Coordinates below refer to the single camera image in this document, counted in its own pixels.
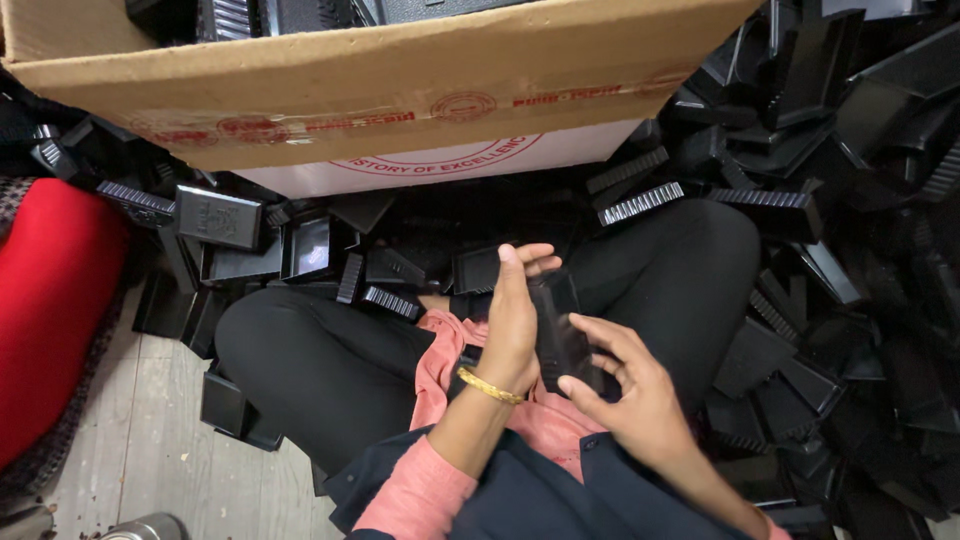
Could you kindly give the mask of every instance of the gold bangle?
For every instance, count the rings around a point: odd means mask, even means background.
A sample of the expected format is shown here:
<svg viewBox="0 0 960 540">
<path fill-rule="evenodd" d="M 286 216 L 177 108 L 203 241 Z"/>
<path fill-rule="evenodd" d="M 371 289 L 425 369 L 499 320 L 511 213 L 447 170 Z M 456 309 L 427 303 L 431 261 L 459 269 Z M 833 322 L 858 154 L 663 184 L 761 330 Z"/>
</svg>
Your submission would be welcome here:
<svg viewBox="0 0 960 540">
<path fill-rule="evenodd" d="M 502 402 L 507 402 L 508 404 L 520 405 L 523 403 L 523 398 L 518 395 L 511 394 L 510 392 L 504 392 L 492 384 L 478 379 L 471 372 L 467 371 L 467 368 L 461 367 L 457 370 L 457 375 L 460 376 L 460 379 L 463 379 L 465 383 L 473 386 L 477 390 L 480 390 L 484 394 L 492 398 L 496 398 Z"/>
</svg>

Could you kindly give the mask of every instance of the navy blue jacket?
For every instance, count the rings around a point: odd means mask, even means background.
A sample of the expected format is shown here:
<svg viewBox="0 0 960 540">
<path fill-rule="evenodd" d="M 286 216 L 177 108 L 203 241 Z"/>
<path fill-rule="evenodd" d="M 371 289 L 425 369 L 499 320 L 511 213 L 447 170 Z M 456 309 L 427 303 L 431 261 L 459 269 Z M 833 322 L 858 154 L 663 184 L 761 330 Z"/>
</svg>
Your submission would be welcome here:
<svg viewBox="0 0 960 540">
<path fill-rule="evenodd" d="M 396 462 L 431 427 L 366 449 L 324 487 L 337 509 L 330 521 L 349 533 L 390 477 Z M 637 463 L 609 433 L 580 439 L 584 483 L 531 449 L 511 430 L 493 451 L 473 495 L 453 520 L 448 538 L 638 538 L 750 540 L 692 508 L 650 469 Z M 377 530 L 351 540 L 386 540 Z"/>
</svg>

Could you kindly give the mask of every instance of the pink shirt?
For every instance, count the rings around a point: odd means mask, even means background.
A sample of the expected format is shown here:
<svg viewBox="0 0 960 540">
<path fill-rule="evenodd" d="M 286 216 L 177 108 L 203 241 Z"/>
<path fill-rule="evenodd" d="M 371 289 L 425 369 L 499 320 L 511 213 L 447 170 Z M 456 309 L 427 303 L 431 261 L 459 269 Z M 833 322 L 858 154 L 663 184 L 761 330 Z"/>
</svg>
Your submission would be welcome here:
<svg viewBox="0 0 960 540">
<path fill-rule="evenodd" d="M 440 421 L 446 411 L 446 389 L 453 366 L 464 345 L 483 347 L 487 340 L 486 324 L 461 322 L 452 313 L 438 309 L 427 311 L 418 326 L 437 337 L 417 366 L 417 404 L 411 430 Z M 605 431 L 570 400 L 547 392 L 542 380 L 534 385 L 530 399 L 514 408 L 507 428 L 581 483 L 580 439 Z M 475 479 L 447 463 L 423 437 L 396 463 L 354 529 L 380 530 L 396 540 L 443 539 L 476 486 Z M 770 530 L 770 540 L 790 538 L 773 523 Z"/>
</svg>

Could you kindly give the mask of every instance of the black pants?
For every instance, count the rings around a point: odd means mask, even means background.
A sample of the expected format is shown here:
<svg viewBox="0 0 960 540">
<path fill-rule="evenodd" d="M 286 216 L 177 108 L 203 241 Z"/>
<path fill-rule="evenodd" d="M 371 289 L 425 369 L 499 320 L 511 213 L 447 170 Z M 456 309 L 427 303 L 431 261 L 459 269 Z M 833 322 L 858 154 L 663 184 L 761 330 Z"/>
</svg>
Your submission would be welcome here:
<svg viewBox="0 0 960 540">
<path fill-rule="evenodd" d="M 736 210 L 682 201 L 578 247 L 565 264 L 583 312 L 636 330 L 690 410 L 743 321 L 759 238 Z M 333 476 L 408 430 L 417 362 L 433 338 L 387 313 L 269 288 L 227 311 L 216 346 L 253 406 Z"/>
</svg>

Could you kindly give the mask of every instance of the wooden floor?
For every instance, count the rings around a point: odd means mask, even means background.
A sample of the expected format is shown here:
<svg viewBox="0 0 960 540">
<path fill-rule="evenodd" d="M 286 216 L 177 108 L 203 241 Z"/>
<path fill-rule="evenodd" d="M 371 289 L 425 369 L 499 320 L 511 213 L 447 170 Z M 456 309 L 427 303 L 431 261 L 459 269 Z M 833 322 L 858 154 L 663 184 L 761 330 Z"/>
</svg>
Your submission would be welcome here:
<svg viewBox="0 0 960 540">
<path fill-rule="evenodd" d="M 55 531 L 96 538 L 153 512 L 180 518 L 192 538 L 340 539 L 329 498 L 314 498 L 310 460 L 290 441 L 268 454 L 202 424 L 202 361 L 179 342 L 130 330 L 140 290 L 127 295 L 84 418 L 45 502 Z"/>
</svg>

